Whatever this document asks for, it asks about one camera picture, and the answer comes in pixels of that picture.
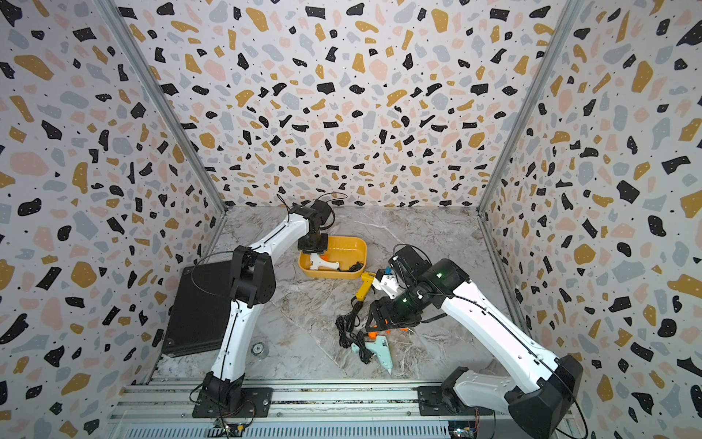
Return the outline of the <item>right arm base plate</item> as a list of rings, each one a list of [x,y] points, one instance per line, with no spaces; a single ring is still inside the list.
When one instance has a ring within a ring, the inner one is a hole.
[[[454,390],[441,386],[420,386],[417,396],[421,416],[469,416],[475,415],[475,412],[487,416],[494,414],[484,407],[464,404]]]

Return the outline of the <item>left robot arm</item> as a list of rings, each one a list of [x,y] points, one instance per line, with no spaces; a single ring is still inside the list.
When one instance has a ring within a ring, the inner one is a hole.
[[[221,414],[234,414],[243,405],[246,351],[256,321],[276,290],[274,265],[293,245],[302,252],[322,254],[328,247],[327,221],[333,208],[317,199],[294,204],[276,228],[249,246],[232,253],[230,316],[218,356],[200,387],[203,401]]]

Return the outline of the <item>white hot glue gun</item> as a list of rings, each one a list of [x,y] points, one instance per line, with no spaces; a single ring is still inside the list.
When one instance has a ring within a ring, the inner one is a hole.
[[[350,265],[347,269],[341,267],[340,262],[329,262],[324,259],[320,254],[310,254],[310,270],[336,270],[338,272],[357,272],[363,268],[363,263],[357,262]]]

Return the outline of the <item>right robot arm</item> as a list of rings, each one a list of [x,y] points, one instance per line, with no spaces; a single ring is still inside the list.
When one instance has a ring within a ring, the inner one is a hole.
[[[499,378],[456,368],[440,385],[418,390],[422,415],[507,413],[528,436],[550,438],[578,405],[581,362],[571,355],[560,357],[530,338],[452,260],[432,263],[417,247],[402,244],[388,268],[371,279],[382,296],[369,306],[368,333],[380,336],[424,324],[423,313],[432,305],[465,327],[507,372]]]

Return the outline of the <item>yellow hot glue gun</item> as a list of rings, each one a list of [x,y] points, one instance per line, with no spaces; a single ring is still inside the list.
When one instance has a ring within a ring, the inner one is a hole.
[[[350,301],[351,310],[347,314],[336,317],[335,326],[339,336],[338,342],[342,349],[349,349],[354,344],[353,336],[356,328],[360,326],[359,313],[364,305],[367,294],[373,288],[375,279],[376,277],[374,274],[368,272],[362,274],[362,285]]]

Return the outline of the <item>orange hot glue gun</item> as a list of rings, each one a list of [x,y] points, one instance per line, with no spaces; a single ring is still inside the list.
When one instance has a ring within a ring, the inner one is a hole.
[[[358,331],[355,331],[355,334],[353,336],[353,341],[358,342],[360,347],[363,347],[362,343],[364,340],[371,341],[374,338],[376,338],[376,336],[380,336],[380,335],[385,336],[388,339],[388,336],[391,332],[392,332],[392,329],[386,329],[386,330],[382,330],[382,331],[371,331],[370,333],[366,333],[363,330],[358,330]]]

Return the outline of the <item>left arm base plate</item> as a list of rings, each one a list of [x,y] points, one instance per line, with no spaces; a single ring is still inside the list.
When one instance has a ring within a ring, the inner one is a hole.
[[[195,398],[192,417],[195,419],[214,418],[265,418],[271,408],[273,389],[267,387],[243,387],[231,391],[227,396],[210,398],[200,391]]]

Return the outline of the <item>yellow plastic storage box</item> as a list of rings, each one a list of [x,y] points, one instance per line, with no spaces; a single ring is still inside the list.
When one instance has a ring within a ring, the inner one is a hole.
[[[299,253],[298,265],[311,278],[353,280],[362,276],[367,267],[367,243],[358,237],[331,236],[328,249],[320,254],[329,262],[340,262],[343,269],[354,263],[363,263],[363,268],[357,272],[338,272],[336,270],[310,270],[310,254]]]

